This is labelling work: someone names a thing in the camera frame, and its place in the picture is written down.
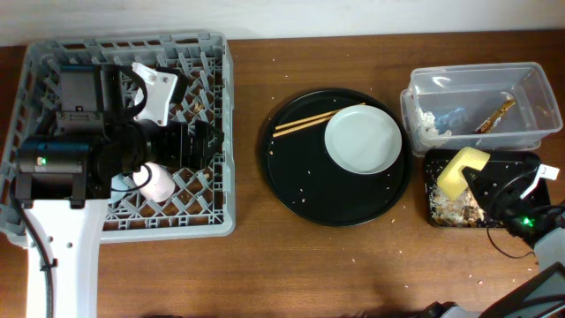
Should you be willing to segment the pink plastic cup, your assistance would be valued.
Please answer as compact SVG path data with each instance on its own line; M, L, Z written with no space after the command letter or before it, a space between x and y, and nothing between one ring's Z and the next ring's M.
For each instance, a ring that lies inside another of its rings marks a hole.
M132 174L133 182L136 186L144 184L148 177L151 177L149 183L139 189L140 193L147 199L157 203L161 203L169 199L176 188L176 183L170 173L156 163L146 163L138 172Z

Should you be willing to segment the yellow bowl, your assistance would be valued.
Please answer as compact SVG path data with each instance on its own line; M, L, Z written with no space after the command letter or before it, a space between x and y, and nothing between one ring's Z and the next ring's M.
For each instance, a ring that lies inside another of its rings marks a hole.
M456 200L468 187L463 169L472 168L481 171L488 163L490 156L487 152L476 148L462 148L437 178L437 186L450 200Z

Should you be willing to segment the white round plate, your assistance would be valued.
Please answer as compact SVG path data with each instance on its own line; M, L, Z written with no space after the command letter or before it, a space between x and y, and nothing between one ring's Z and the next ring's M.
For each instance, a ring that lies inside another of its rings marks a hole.
M368 105L339 110L329 120L324 143L329 157L342 169L359 175L391 167L402 150L399 125L386 111Z

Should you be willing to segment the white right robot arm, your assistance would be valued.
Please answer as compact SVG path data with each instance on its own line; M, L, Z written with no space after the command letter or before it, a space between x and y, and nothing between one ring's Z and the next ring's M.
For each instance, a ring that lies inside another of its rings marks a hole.
M532 152L429 151L423 161L430 224L493 235L507 232L527 246L512 260L529 260L531 272L482 311L455 301L434 302L424 317L562 317L564 315L564 205L551 201L547 181L558 169Z

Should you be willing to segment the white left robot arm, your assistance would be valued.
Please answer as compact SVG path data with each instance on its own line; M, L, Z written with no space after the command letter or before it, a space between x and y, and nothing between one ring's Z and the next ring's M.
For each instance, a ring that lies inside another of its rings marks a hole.
M27 316L97 315L98 257L113 177L149 163L202 170L223 142L223 132L204 121L159 126L141 120L26 138L10 197L28 238Z

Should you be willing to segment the light blue cup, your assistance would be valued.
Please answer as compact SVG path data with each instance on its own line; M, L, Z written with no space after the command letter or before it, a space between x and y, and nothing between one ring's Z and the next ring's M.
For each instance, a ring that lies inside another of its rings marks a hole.
M124 182L124 175L118 174L111 179L111 193L109 204L120 202L125 195L129 194L130 187Z

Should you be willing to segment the wooden chopstick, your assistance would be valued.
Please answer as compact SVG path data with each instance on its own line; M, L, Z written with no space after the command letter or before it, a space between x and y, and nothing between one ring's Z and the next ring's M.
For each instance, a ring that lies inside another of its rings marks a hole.
M290 133L294 133L294 132L297 132L297 131L301 131L301 130L304 130L304 129L306 129L306 128L312 127L312 126L325 123L325 122L329 121L331 118L332 118L332 116L330 116L330 117L324 117L324 118L317 119L317 120L314 120L314 121L311 121L311 122L308 122L308 123L305 123L305 124L302 124L302 125L298 125L298 126L295 126L295 127L291 127L291 128L289 128L289 129L286 129L286 130L283 130L283 131L274 133L274 134L273 134L273 137L274 137L274 138L278 138L278 137L281 137L281 136L283 136L283 135L287 135L287 134L290 134Z
M311 117L305 117L305 118L301 118L299 120L295 120L295 121L292 121L292 122L289 122L289 123L286 123L286 124L278 125L278 126L275 127L275 130L280 131L280 130L283 130L283 129L286 129L286 128L292 128L292 127L295 127L295 126L298 126L298 125L308 124L310 122L313 122L313 121L316 121L316 120L319 120L319 119L325 119L326 117L333 116L334 114L336 114L340 110L343 110L344 108L341 108L341 109L338 109L338 110L332 110L332 111L329 111L329 112L321 113L319 115L315 115L315 116L311 116Z

